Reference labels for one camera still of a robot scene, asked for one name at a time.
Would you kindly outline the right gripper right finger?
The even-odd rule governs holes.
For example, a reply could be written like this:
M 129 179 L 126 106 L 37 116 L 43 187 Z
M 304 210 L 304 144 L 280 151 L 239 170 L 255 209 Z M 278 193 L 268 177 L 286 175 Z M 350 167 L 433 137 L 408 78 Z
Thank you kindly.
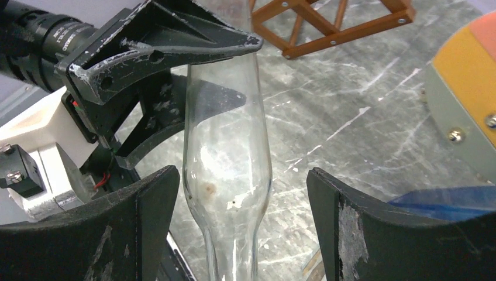
M 318 167 L 306 178 L 327 280 L 494 280 L 495 187 L 388 202 Z

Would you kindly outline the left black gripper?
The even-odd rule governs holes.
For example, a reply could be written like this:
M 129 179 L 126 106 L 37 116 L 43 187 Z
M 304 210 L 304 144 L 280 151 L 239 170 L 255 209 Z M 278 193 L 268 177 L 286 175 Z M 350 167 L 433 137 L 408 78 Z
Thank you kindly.
M 166 139 L 184 130 L 186 76 L 170 69 L 254 53 L 263 40 L 222 20 L 197 1 L 144 1 L 101 28 L 61 15 L 54 27 L 57 78 L 63 103 L 92 153 L 82 170 L 105 189 L 111 177 L 133 169 Z M 205 120 L 239 108 L 247 97 L 205 80 L 197 101 Z

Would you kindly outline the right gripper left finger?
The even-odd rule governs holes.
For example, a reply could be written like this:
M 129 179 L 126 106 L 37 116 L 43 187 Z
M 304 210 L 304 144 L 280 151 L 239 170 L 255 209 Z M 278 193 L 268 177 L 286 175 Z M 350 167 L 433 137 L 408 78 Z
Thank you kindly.
M 155 280 L 179 182 L 166 166 L 39 222 L 1 226 L 1 279 Z

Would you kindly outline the clear glass bottle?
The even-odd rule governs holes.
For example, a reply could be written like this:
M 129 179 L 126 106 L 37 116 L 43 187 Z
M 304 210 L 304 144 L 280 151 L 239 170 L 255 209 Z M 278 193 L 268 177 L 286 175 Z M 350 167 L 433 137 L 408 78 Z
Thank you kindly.
M 255 36 L 251 52 L 188 68 L 182 179 L 209 280 L 257 280 L 272 164 Z

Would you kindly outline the brown wooden wine rack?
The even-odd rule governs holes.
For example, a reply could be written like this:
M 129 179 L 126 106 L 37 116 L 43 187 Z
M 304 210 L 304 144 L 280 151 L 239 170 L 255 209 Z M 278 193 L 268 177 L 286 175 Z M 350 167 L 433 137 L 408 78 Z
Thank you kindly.
M 389 11 L 388 15 L 342 29 L 343 19 L 348 7 L 347 1 L 339 1 L 333 23 L 312 7 L 314 3 L 315 1 L 277 0 L 270 1 L 259 9 L 254 9 L 256 1 L 250 1 L 253 29 L 258 35 L 281 50 L 283 57 L 291 60 L 412 23 L 416 15 L 416 10 L 413 8 L 411 1 L 381 1 Z M 290 39 L 286 41 L 265 27 L 263 23 L 289 10 L 295 12 L 296 18 Z M 297 45 L 299 32 L 304 22 L 308 22 L 321 32 L 323 37 Z

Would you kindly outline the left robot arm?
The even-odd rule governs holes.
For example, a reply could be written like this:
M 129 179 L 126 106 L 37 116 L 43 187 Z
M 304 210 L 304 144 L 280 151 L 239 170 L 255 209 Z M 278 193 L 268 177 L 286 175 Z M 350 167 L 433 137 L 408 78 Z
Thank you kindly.
M 262 44 L 194 1 L 144 1 L 101 28 L 1 2 L 1 73 L 45 91 L 67 89 L 69 123 L 97 145 L 82 170 L 104 193 L 138 181 L 136 164 L 184 129 L 187 80 L 173 67 L 228 60 Z

